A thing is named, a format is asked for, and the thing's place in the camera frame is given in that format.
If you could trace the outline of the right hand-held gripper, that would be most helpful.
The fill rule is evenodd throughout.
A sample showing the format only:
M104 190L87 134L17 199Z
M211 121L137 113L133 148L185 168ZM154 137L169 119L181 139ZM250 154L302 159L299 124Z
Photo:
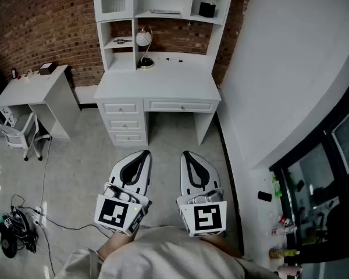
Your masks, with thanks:
M182 196L176 203L188 235L201 237L224 232L227 202L216 168L200 155L184 151L180 159L180 183Z

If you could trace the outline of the yellow and grey magazine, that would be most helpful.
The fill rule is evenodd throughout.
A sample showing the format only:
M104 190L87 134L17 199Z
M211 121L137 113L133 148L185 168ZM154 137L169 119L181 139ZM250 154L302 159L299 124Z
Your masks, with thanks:
M176 16L181 15L181 12L178 10L150 9L148 12L155 15L176 15Z

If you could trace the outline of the person's left forearm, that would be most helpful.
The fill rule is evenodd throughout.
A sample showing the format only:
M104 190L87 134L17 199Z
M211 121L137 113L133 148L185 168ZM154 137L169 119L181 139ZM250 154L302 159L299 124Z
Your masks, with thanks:
M111 253L121 248L122 246L134 241L136 233L132 236L121 234L119 232L113 235L97 250L98 255L102 260L105 260Z

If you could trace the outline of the person's right forearm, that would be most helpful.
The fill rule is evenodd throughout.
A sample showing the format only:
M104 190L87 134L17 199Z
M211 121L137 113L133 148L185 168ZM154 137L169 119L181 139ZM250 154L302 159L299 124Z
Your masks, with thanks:
M239 259L242 258L242 254L238 250L233 249L221 235L206 235L201 236L200 239L212 244L213 246L217 247L230 256Z

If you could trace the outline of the small white desk drawer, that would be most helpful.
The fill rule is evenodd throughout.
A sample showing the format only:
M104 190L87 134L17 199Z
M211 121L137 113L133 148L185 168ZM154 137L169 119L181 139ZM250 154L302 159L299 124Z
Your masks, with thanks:
M104 117L103 121L108 131L146 131L143 117Z
M105 116L138 116L142 110L135 102L115 103L103 102L99 104L101 113Z
M108 132L116 146L146 146L147 135L145 132Z

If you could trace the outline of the white desk with hutch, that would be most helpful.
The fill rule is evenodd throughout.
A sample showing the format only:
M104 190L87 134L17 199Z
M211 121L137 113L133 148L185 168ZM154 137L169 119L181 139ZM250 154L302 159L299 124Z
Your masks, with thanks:
M216 5L213 18L198 15L201 2ZM144 110L143 99L196 99L220 102L220 95L212 77L226 24L231 0L125 0L125 11L102 13L101 0L94 0L95 19L104 74L97 86L95 100L103 102L135 102L142 110L138 116L145 119L145 133L148 142L148 115ZM178 10L180 16L155 15L150 9ZM197 24L212 26L209 38L200 55L194 51L159 51L150 50L147 56L155 65L150 69L138 69L137 62L145 48L136 44L136 34L148 27L161 26L168 30L178 25L191 30ZM132 40L122 45L113 42L118 38ZM167 61L165 58L181 59L180 62ZM199 142L202 142L216 111L213 113L192 113Z

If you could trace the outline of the person's grey shirt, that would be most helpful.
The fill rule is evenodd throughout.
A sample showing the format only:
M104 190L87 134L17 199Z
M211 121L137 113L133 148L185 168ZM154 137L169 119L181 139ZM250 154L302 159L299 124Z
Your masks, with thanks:
M102 260L93 249L73 252L55 279L280 279L175 226L141 227L134 241Z

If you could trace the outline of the white bottle red label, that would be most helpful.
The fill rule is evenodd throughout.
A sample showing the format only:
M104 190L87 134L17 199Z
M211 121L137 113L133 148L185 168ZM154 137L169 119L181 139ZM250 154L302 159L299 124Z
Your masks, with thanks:
M292 234L297 231L297 226L288 226L288 227L274 227L268 231L268 235L287 235Z

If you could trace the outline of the white power strip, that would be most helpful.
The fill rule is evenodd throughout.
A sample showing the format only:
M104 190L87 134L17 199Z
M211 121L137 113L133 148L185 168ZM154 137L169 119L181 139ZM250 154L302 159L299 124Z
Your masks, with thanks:
M43 209L39 206L35 207L34 215L33 215L33 221L35 225L42 225L43 227L46 226L46 218L44 217Z

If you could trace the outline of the yellow green bottle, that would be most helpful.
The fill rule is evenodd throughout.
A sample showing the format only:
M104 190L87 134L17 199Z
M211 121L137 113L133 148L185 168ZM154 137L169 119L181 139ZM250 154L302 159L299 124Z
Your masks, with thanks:
M283 259L285 257L295 257L300 254L296 249L272 248L269 250L270 259Z

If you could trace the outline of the dark framed window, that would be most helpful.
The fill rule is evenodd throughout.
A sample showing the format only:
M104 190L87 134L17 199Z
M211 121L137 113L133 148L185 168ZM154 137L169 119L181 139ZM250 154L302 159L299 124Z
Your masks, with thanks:
M270 167L282 209L297 226L287 236L299 254L289 264L349 257L349 87L330 113Z

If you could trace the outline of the white mesh office chair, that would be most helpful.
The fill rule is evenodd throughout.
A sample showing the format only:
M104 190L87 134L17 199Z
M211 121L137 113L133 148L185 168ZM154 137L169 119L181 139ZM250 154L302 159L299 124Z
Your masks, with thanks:
M38 147L40 140L51 140L49 134L40 133L40 122L37 115L31 112L27 115L22 115L14 127L7 125L8 120L4 124L0 124L0 132L6 140L7 146L11 148L20 148L24 150L23 160L28 161L28 154L31 147L39 161L42 161L42 154Z

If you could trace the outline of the pink cup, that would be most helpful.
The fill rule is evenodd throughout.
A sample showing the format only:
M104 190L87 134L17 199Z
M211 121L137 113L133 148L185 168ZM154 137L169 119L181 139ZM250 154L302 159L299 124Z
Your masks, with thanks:
M279 274L291 277L299 277L302 275L302 266L282 265L277 268L277 271Z

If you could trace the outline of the dark brown box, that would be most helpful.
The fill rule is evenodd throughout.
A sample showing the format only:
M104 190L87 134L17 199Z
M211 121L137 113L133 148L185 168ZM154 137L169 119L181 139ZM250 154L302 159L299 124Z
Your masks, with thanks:
M57 64L54 62L51 63L44 63L40 68L39 68L39 74L41 76L47 76L50 75L54 72L54 70L57 68Z

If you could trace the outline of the black box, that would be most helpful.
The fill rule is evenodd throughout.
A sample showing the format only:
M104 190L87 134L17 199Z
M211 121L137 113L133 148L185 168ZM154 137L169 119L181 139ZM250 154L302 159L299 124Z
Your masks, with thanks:
M198 15L206 18L213 18L215 15L216 5L214 3L201 2Z

